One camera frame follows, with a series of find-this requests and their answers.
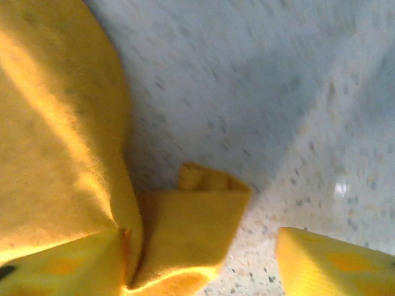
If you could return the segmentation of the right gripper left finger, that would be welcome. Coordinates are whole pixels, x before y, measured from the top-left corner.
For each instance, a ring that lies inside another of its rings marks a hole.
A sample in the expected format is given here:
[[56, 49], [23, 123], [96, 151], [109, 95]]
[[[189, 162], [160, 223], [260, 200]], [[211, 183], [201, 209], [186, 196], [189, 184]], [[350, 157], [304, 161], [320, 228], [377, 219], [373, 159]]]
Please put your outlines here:
[[1, 266], [1, 295], [120, 295], [125, 235], [110, 229]]

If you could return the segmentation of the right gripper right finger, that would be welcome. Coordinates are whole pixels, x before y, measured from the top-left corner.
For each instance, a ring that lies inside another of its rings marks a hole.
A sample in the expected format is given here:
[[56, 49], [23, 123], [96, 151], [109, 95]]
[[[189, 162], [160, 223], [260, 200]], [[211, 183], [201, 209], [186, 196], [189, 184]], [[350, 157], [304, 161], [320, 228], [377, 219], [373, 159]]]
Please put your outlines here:
[[394, 295], [394, 256], [298, 228], [280, 228], [285, 295]]

